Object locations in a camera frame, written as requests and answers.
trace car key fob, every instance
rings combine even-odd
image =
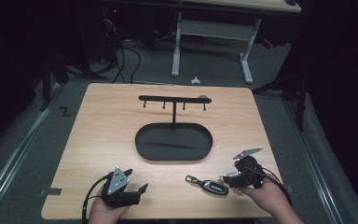
[[[198,184],[203,189],[205,189],[211,193],[219,194],[219,195],[228,195],[228,187],[224,184],[219,183],[219,182],[212,181],[212,180],[201,181],[192,175],[187,175],[186,181],[193,183],[193,184]]]

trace metal clip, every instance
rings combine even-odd
[[[196,177],[192,176],[192,175],[187,175],[186,176],[186,181],[190,182],[190,183],[193,183],[193,184],[198,184],[199,183],[199,180]]]

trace small white object on floor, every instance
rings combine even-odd
[[[194,77],[194,79],[191,80],[191,83],[193,84],[200,84],[201,81],[199,81],[199,79],[197,77]]]

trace black oval base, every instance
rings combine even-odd
[[[150,123],[135,136],[138,153],[150,161],[198,161],[212,148],[211,133],[197,123]]]

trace wooden board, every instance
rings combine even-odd
[[[203,105],[188,104],[182,110],[178,104],[176,118],[176,122],[199,123],[211,132],[209,155],[201,161],[142,158],[134,143],[136,133],[148,123],[172,121],[172,104],[162,109],[162,103],[147,102],[143,107],[139,95],[211,98],[206,111]],[[51,184],[62,193],[47,197],[42,217],[81,218],[81,206],[92,184],[117,166],[123,171],[133,169],[126,191],[149,184],[141,202],[123,218],[269,217],[249,197],[233,190],[228,196],[217,196],[185,182],[187,175],[217,180],[235,172],[232,158],[254,147],[264,148],[253,156],[281,178],[249,89],[91,84]]]

